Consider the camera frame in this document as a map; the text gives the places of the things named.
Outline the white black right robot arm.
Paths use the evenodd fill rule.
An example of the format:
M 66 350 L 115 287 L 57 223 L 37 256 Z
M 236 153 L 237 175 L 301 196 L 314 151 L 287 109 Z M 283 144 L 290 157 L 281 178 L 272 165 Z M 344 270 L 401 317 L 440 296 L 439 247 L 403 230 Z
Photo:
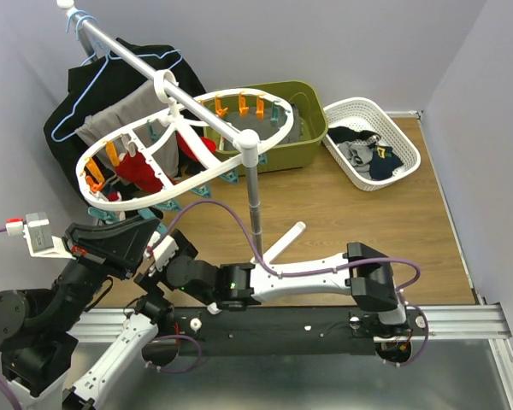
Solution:
M 285 296 L 338 294 L 350 296 L 367 313 L 376 314 L 378 328 L 398 333 L 407 325 L 405 303 L 393 278 L 390 258 L 364 243 L 348 243 L 344 253 L 287 264 L 275 264 L 270 253 L 248 263 L 214 266 L 180 231 L 153 234 L 143 257 L 148 275 L 171 290 L 181 290 L 210 313 L 241 311 Z

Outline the black white striped sock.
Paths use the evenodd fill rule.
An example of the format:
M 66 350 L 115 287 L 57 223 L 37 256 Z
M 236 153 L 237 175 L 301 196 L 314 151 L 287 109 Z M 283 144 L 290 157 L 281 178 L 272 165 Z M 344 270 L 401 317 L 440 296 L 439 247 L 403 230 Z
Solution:
M 373 145 L 381 140 L 381 136 L 376 132 L 369 130 L 355 131 L 347 126 L 329 128 L 327 135 L 335 144 Z

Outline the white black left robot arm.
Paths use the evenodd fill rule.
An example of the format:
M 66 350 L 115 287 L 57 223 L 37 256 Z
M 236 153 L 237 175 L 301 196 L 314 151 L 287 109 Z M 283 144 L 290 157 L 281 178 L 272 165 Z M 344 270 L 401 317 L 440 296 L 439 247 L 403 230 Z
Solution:
M 78 344 L 71 329 L 108 278 L 135 273 L 160 223 L 136 216 L 72 224 L 55 237 L 44 213 L 7 221 L 6 232 L 23 236 L 31 256 L 68 262 L 49 289 L 0 291 L 0 390 L 13 408 L 99 409 L 145 344 L 171 331 L 169 305 L 148 295 L 85 376 L 64 388 Z

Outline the navy yellow patterned sock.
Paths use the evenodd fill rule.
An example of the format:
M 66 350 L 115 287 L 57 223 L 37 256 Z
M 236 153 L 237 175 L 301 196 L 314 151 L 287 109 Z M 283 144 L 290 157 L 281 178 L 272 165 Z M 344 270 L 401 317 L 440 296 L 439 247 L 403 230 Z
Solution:
M 404 164 L 389 146 L 375 145 L 369 163 L 369 175 L 372 180 L 382 181 L 393 176 L 393 172 Z

